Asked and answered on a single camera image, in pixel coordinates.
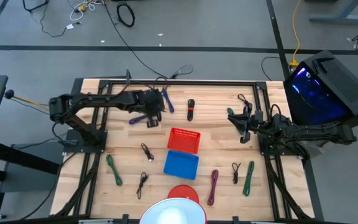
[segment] blue cable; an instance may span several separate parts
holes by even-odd
[[[132,119],[129,120],[129,124],[136,124],[139,121],[142,121],[143,119],[145,119],[146,117],[147,117],[146,115],[142,115],[142,116],[139,116],[137,118],[132,118]]]
[[[169,112],[173,113],[175,111],[175,109],[173,108],[173,105],[172,105],[171,101],[169,100],[167,90],[162,88],[161,94],[166,99],[166,101],[168,103]]]

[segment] green cable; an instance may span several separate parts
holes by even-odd
[[[106,156],[106,161],[107,161],[107,164],[111,167],[112,171],[114,172],[114,177],[116,178],[116,184],[118,186],[122,186],[122,180],[121,180],[120,176],[118,175],[118,172],[114,166],[114,162],[113,162],[110,154],[108,154]]]
[[[244,184],[244,190],[242,191],[242,193],[245,196],[248,196],[250,193],[250,189],[251,189],[251,177],[252,177],[252,172],[254,171],[254,161],[250,161],[249,165],[248,165],[248,173],[247,173],[247,178],[246,178],[246,184]]]
[[[232,108],[227,108],[227,113],[228,113],[229,115],[233,115],[233,114],[234,114],[234,111],[233,111]],[[237,131],[238,131],[240,134],[244,134],[243,131],[240,131],[240,130],[238,130],[238,129],[237,129]]]

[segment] wooden table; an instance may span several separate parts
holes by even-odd
[[[98,79],[84,79],[81,92],[97,93],[98,83]],[[113,94],[118,93],[123,86],[114,85]],[[146,88],[142,85],[131,85],[126,90]],[[270,104],[277,104],[283,115],[290,117],[283,83],[267,82],[267,88]],[[253,90],[249,86],[171,85],[168,87],[168,94],[175,107],[175,113],[163,113],[160,125],[150,129],[146,127],[145,121],[135,125],[128,123],[129,119],[139,114],[129,114],[110,108],[106,126],[108,141],[99,165],[91,218],[121,218],[124,213],[129,214],[129,218],[140,218],[152,204],[165,199],[174,186],[186,184],[197,191],[200,205],[205,209],[208,220],[232,220],[232,216],[238,216],[240,220],[273,220],[265,162],[259,152],[257,136],[251,134],[251,140],[247,144],[241,144],[239,133],[227,120],[227,107],[231,107],[235,113],[242,112],[244,103],[237,99],[239,93],[244,94],[247,100],[255,105]],[[259,95],[260,99],[263,99],[261,91]],[[192,121],[186,119],[189,98],[196,102]],[[77,113],[88,123],[91,122],[92,114],[91,108],[85,108]],[[196,180],[163,174],[168,151],[167,142],[172,127],[201,133],[198,151],[200,162]],[[140,147],[141,143],[145,143],[155,156],[153,162],[148,162]],[[121,187],[115,184],[112,170],[106,164],[107,154],[114,158],[124,182]],[[51,213],[58,212],[76,190],[83,156],[77,154],[63,167]],[[255,161],[255,169],[250,195],[245,197],[242,195],[242,189],[250,161]],[[242,163],[237,185],[232,182],[233,162]],[[282,156],[282,164],[288,191],[304,212],[313,216],[301,161],[296,156]],[[215,169],[219,171],[215,203],[208,206],[206,203],[211,190],[211,172]],[[138,200],[135,192],[143,171],[150,174],[150,177],[143,186],[142,198]],[[280,216],[284,217],[281,195],[277,188],[276,191]],[[84,195],[82,213],[85,210],[87,194]]]

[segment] red plastic basket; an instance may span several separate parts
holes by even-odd
[[[172,128],[168,148],[180,152],[197,154],[201,134],[180,128]]]

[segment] blue plastic basket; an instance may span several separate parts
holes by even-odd
[[[198,156],[185,152],[169,150],[165,160],[164,174],[195,180],[197,176]]]

